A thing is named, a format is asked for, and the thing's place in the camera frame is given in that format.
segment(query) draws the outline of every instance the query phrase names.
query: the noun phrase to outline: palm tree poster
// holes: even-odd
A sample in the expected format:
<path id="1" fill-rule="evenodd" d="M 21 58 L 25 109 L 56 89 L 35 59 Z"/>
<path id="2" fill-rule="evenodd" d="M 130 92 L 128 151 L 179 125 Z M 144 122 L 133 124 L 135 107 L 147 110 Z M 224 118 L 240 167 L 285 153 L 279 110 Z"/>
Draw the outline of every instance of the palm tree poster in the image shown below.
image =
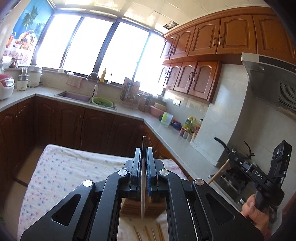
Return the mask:
<path id="1" fill-rule="evenodd" d="M 4 55 L 30 64 L 40 34 L 54 10 L 47 0 L 31 0 L 8 39 Z"/>

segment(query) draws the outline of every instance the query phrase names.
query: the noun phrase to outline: rice cooker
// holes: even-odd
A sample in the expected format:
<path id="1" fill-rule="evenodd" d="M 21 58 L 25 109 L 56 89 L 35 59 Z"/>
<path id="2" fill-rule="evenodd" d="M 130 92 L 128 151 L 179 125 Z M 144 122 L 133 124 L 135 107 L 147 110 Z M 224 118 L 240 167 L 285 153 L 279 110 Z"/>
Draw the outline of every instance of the rice cooker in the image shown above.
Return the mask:
<path id="1" fill-rule="evenodd" d="M 0 74 L 0 100 L 4 100 L 12 95 L 15 87 L 14 79 L 7 74 Z"/>

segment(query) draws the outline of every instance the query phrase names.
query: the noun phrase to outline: range hood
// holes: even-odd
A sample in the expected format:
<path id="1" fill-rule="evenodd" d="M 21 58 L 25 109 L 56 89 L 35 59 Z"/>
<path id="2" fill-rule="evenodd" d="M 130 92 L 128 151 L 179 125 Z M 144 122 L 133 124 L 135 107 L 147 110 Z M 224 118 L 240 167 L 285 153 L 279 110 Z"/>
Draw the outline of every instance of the range hood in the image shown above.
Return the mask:
<path id="1" fill-rule="evenodd" d="M 254 96 L 296 113 L 296 66 L 276 58 L 242 53 Z"/>

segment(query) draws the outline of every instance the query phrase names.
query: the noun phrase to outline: yellow bottle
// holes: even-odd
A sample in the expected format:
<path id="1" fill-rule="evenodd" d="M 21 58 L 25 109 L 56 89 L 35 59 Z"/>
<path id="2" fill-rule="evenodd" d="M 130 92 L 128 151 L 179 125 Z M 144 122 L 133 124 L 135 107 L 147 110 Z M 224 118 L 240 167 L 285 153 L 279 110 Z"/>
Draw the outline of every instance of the yellow bottle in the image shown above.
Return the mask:
<path id="1" fill-rule="evenodd" d="M 104 82 L 106 72 L 107 72 L 107 70 L 106 70 L 106 68 L 105 68 L 104 71 L 103 71 L 103 73 L 102 73 L 102 76 L 101 76 L 101 78 L 100 78 L 100 82 Z"/>

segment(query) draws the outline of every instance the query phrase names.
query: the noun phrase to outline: window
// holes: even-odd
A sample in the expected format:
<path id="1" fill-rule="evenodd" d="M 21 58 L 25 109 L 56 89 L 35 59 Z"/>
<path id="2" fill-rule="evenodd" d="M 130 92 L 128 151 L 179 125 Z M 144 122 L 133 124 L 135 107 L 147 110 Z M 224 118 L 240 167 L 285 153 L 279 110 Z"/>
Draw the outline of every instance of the window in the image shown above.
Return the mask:
<path id="1" fill-rule="evenodd" d="M 36 64 L 58 69 L 69 39 L 81 17 L 56 15 L 50 24 L 37 54 Z"/>
<path id="2" fill-rule="evenodd" d="M 89 75 L 111 25 L 109 21 L 84 18 L 72 40 L 63 68 Z"/>
<path id="3" fill-rule="evenodd" d="M 157 95 L 163 90 L 164 79 L 159 82 L 163 68 L 163 58 L 160 57 L 163 45 L 162 37 L 151 34 L 134 78 L 134 81 L 141 82 L 141 91 Z"/>
<path id="4" fill-rule="evenodd" d="M 133 78 L 149 33 L 126 23 L 119 23 L 104 55 L 99 76 L 106 68 L 105 79 L 112 73 L 112 81 L 123 84 L 124 78 Z"/>

